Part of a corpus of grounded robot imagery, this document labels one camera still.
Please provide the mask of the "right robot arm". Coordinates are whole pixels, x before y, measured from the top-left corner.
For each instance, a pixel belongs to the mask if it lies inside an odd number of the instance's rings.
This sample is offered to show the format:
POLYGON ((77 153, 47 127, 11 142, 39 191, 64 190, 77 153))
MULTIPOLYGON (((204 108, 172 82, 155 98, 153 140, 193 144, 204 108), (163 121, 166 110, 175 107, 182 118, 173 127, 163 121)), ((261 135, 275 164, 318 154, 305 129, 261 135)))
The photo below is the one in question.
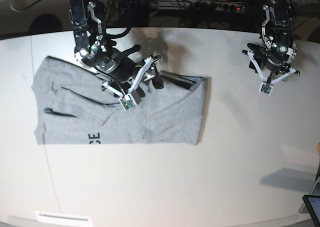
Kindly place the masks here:
POLYGON ((160 55, 150 55, 135 62, 129 56, 141 50, 139 44, 123 51, 116 48, 116 39, 125 37, 132 29, 131 25, 121 33, 107 33, 107 9, 100 0, 69 0, 69 6, 74 55, 78 62, 86 68, 94 68, 121 94, 139 88, 140 82, 151 81, 155 89, 164 88, 156 69, 160 55))

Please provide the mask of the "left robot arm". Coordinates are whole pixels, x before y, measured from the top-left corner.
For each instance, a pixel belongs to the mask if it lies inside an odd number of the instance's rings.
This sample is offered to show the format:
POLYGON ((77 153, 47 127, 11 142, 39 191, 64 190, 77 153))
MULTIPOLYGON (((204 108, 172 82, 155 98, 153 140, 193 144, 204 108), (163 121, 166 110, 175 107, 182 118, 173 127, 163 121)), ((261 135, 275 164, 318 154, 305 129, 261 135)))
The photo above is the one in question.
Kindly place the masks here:
POLYGON ((151 0, 150 7, 177 14, 188 27, 216 21, 232 30, 257 32, 259 43, 248 43, 242 54, 260 79, 259 92, 271 95, 279 82, 300 72, 292 66, 297 44, 291 35, 290 0, 151 0))

